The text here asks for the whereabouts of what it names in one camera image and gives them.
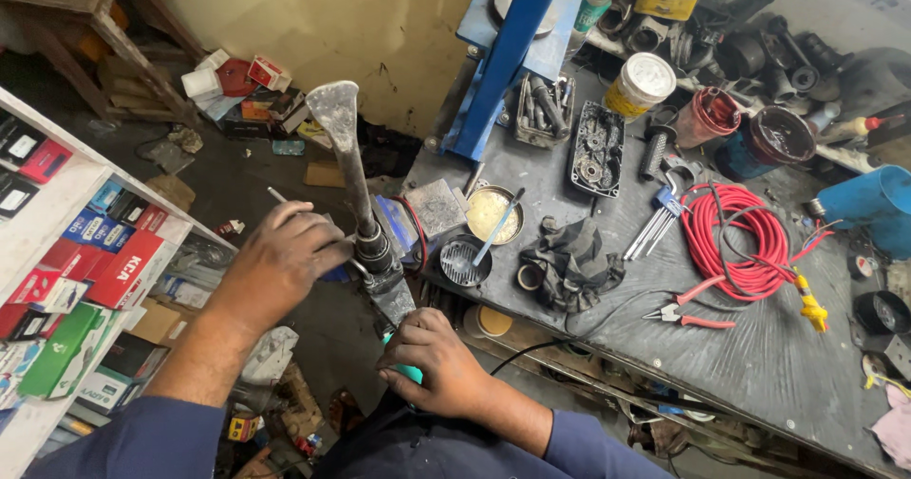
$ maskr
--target person's right hand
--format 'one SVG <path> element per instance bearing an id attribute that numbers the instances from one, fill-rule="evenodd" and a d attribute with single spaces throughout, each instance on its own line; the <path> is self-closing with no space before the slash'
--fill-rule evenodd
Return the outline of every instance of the person's right hand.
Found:
<path id="1" fill-rule="evenodd" d="M 424 373 L 422 383 L 395 370 L 397 363 L 419 368 Z M 472 419 L 482 413 L 489 387 L 496 381 L 437 309 L 408 314 L 386 344 L 376 368 L 405 401 L 449 418 Z"/>
<path id="2" fill-rule="evenodd" d="M 234 257 L 206 310 L 259 335 L 310 293 L 313 282 L 353 254 L 344 232 L 309 202 L 276 205 Z"/>

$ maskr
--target navy blue sleeve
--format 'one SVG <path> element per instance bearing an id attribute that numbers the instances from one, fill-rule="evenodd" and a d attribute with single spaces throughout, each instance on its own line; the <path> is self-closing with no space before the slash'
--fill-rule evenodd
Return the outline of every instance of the navy blue sleeve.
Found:
<path id="1" fill-rule="evenodd" d="M 544 461 L 573 479 L 668 479 L 670 474 L 610 438 L 590 415 L 554 410 Z"/>
<path id="2" fill-rule="evenodd" d="M 209 479 L 225 413 L 140 397 L 104 427 L 32 464 L 28 479 Z"/>

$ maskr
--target red-handled tool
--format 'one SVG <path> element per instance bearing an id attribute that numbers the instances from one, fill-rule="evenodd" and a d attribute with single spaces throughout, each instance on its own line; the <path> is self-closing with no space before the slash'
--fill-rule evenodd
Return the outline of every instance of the red-handled tool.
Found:
<path id="1" fill-rule="evenodd" d="M 670 303 L 668 306 L 664 307 L 661 310 L 655 310 L 649 315 L 643 316 L 643 319 L 660 319 L 666 322 L 679 322 L 681 326 L 686 326 L 691 324 L 693 326 L 701 326 L 702 328 L 712 328 L 715 330 L 724 330 L 727 328 L 734 328 L 737 326 L 736 322 L 733 321 L 710 321 L 707 319 L 701 319 L 698 317 L 692 317 L 689 315 L 679 315 L 677 309 L 680 305 L 686 304 L 691 299 L 695 298 L 708 287 L 712 287 L 716 283 L 723 281 L 724 275 L 715 276 L 709 278 L 696 287 L 691 288 L 683 294 L 679 294 L 674 297 L 675 303 Z"/>

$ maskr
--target gray workbench top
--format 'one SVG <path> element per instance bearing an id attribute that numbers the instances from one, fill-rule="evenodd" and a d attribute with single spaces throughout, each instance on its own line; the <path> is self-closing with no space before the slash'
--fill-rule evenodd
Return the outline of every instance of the gray workbench top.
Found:
<path id="1" fill-rule="evenodd" d="M 577 68 L 566 68 L 576 78 L 576 115 L 586 100 L 600 101 L 607 89 L 589 68 L 581 72 Z M 627 275 L 620 287 L 568 323 L 563 314 L 541 306 L 533 293 L 516 282 L 519 250 L 540 238 L 539 224 L 545 216 L 555 217 L 560 226 L 595 217 L 605 250 L 625 251 L 651 217 L 650 200 L 659 187 L 637 179 L 645 144 L 636 136 L 642 136 L 642 130 L 642 122 L 627 129 L 620 197 L 595 200 L 576 190 L 567 179 L 569 144 L 554 151 L 532 147 L 514 139 L 511 128 L 494 125 L 484 149 L 486 166 L 481 177 L 512 192 L 523 186 L 527 189 L 521 202 L 525 226 L 515 240 L 492 250 L 495 266 L 481 286 L 447 285 L 432 269 L 426 273 L 428 277 L 467 298 L 537 322 L 553 332 L 574 334 L 585 333 L 610 310 L 643 290 L 682 292 L 698 284 L 704 278 L 690 260 L 679 225 L 649 257 L 626 263 Z M 687 155 L 709 162 L 699 150 Z M 451 187 L 463 187 L 470 171 L 467 159 L 452 154 L 439 157 L 422 150 L 406 184 L 426 184 L 442 177 Z M 759 195 L 766 188 L 772 191 L 777 205 L 783 206 L 785 223 L 792 225 L 793 246 L 799 247 L 810 229 L 794 223 L 791 213 L 822 185 L 805 173 L 779 168 L 747 186 Z M 800 315 L 803 303 L 796 289 L 784 284 L 769 298 L 740 313 L 720 312 L 696 302 L 680 310 L 706 319 L 735 321 L 734 329 L 709 330 L 643 320 L 642 315 L 669 302 L 668 295 L 653 294 L 613 315 L 605 330 L 586 344 L 682 392 L 868 472 L 901 474 L 865 430 L 889 408 L 883 390 L 862 388 L 862 354 L 852 344 L 848 321 L 853 290 L 858 287 L 852 285 L 846 268 L 847 253 L 847 240 L 832 236 L 795 262 L 816 298 L 829 310 L 830 330 L 824 334 L 817 334 Z M 870 285 L 859 288 L 875 289 L 874 280 L 867 283 Z M 713 290 L 703 296 L 717 304 L 738 304 Z"/>

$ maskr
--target black rag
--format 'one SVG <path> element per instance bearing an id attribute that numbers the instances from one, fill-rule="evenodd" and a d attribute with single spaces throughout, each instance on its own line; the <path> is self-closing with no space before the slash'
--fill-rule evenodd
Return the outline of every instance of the black rag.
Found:
<path id="1" fill-rule="evenodd" d="M 519 257 L 544 272 L 538 289 L 541 304 L 577 313 L 600 302 L 599 294 L 617 287 L 626 270 L 618 253 L 602 253 L 601 233 L 591 217 L 557 228 L 552 216 L 541 221 L 544 236 Z"/>

